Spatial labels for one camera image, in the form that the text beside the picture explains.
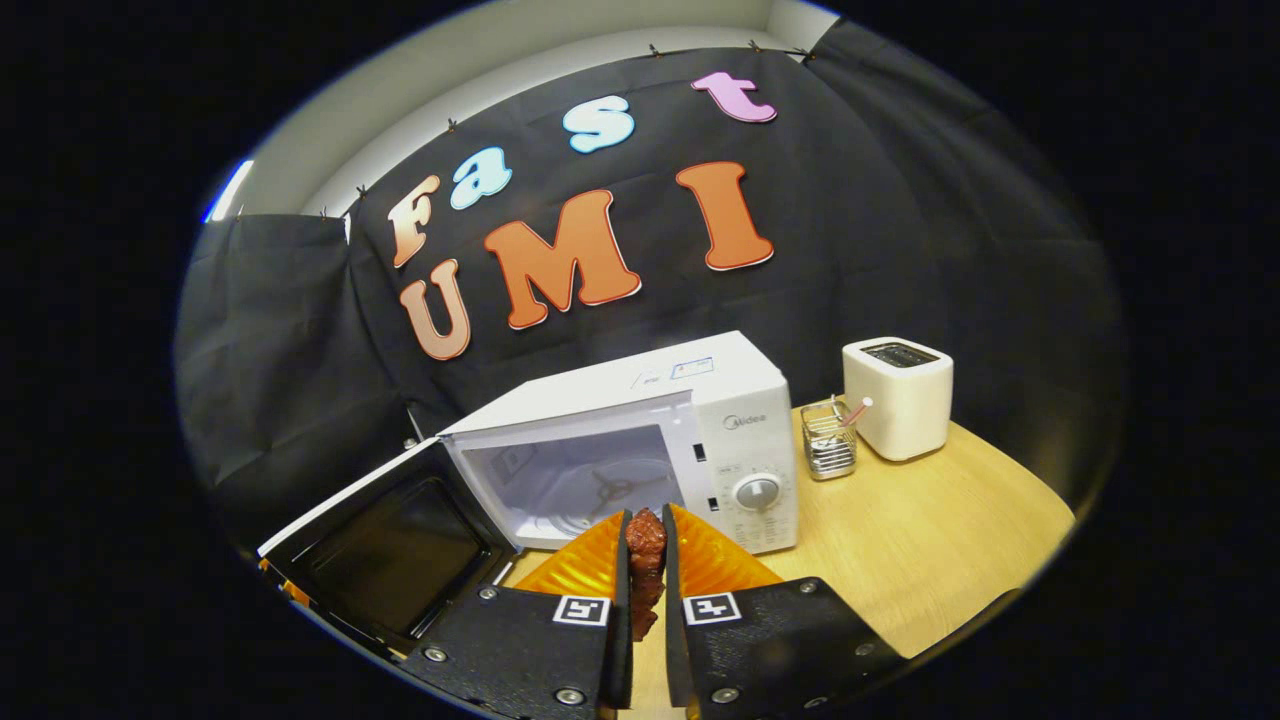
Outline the black backdrop cloth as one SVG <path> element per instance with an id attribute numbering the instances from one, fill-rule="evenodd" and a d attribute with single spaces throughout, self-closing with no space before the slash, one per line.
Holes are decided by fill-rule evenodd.
<path id="1" fill-rule="evenodd" d="M 954 420 L 1082 507 L 1126 401 L 1107 258 L 1043 158 L 841 20 L 796 61 L 630 58 L 412 138 L 343 217 L 198 237 L 175 328 L 196 478 L 247 550 L 516 386 L 726 331 L 795 404 L 840 350 L 956 364 Z"/>

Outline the white microwave oven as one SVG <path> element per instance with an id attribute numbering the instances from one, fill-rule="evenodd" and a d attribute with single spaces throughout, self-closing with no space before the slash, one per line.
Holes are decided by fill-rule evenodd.
<path id="1" fill-rule="evenodd" d="M 324 621 L 397 660 L 524 551 L 668 503 L 749 553 L 796 544 L 787 382 L 737 331 L 525 382 L 257 553 Z"/>

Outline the red-brown meat piece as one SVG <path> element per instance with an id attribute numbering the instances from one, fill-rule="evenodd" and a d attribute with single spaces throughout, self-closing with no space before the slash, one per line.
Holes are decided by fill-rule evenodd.
<path id="1" fill-rule="evenodd" d="M 657 621 L 654 607 L 666 589 L 666 527 L 650 509 L 643 509 L 627 524 L 625 541 L 628 548 L 631 639 L 639 643 Z"/>

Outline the white toaster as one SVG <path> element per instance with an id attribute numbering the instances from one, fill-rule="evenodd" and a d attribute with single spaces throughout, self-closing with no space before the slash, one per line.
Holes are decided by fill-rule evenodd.
<path id="1" fill-rule="evenodd" d="M 842 364 L 846 401 L 872 400 L 856 427 L 881 457 L 908 461 L 945 446 L 954 398 L 947 354 L 879 337 L 845 345 Z"/>

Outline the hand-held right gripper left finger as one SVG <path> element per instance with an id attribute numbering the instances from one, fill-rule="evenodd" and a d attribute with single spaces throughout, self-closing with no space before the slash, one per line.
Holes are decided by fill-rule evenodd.
<path id="1" fill-rule="evenodd" d="M 548 557 L 600 550 L 599 591 L 484 585 L 456 600 L 399 665 L 402 678 L 485 720 L 616 720 L 632 682 L 628 547 L 620 511 Z"/>

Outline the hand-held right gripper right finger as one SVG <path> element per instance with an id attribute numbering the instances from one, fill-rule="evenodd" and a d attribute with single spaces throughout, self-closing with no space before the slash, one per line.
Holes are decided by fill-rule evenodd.
<path id="1" fill-rule="evenodd" d="M 780 578 L 677 505 L 664 525 L 667 678 L 687 720 L 836 720 L 908 666 L 826 580 Z"/>

